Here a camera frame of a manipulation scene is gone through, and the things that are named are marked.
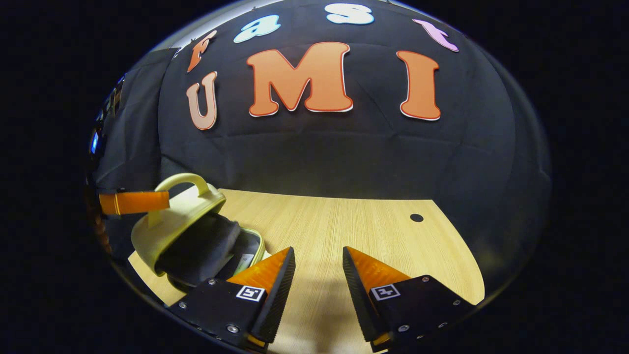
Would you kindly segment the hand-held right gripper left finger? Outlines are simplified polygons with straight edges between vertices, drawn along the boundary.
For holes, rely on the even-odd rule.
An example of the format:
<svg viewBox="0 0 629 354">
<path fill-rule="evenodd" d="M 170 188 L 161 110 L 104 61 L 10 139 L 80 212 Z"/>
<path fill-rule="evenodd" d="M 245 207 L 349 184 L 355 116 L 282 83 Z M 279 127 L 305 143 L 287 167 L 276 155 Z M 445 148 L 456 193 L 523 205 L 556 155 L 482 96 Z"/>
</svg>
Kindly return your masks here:
<svg viewBox="0 0 629 354">
<path fill-rule="evenodd" d="M 276 339 L 295 269 L 287 247 L 228 280 L 205 280 L 169 312 L 238 351 L 264 353 Z"/>
</svg>

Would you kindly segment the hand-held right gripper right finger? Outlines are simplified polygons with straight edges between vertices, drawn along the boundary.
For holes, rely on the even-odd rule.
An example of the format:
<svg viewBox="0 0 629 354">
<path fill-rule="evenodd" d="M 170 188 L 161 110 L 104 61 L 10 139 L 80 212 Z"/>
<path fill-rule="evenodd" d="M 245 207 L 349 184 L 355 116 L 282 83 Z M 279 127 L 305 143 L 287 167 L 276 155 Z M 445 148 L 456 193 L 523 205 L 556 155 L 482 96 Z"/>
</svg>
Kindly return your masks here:
<svg viewBox="0 0 629 354">
<path fill-rule="evenodd" d="M 343 248 L 343 271 L 375 353 L 415 353 L 478 308 L 432 275 L 407 276 L 353 247 Z"/>
</svg>

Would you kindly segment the black backdrop cloth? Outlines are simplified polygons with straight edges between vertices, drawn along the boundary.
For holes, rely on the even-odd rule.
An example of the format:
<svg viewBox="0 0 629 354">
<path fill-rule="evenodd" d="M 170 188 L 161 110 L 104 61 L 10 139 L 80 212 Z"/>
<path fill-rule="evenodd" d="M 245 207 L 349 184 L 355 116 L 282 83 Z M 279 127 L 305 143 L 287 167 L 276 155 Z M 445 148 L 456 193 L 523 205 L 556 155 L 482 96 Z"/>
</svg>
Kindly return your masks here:
<svg viewBox="0 0 629 354">
<path fill-rule="evenodd" d="M 88 140 L 99 191 L 191 172 L 219 188 L 433 200 L 505 287 L 541 237 L 546 135 L 497 58 L 381 0 L 239 0 L 133 65 Z"/>
</svg>

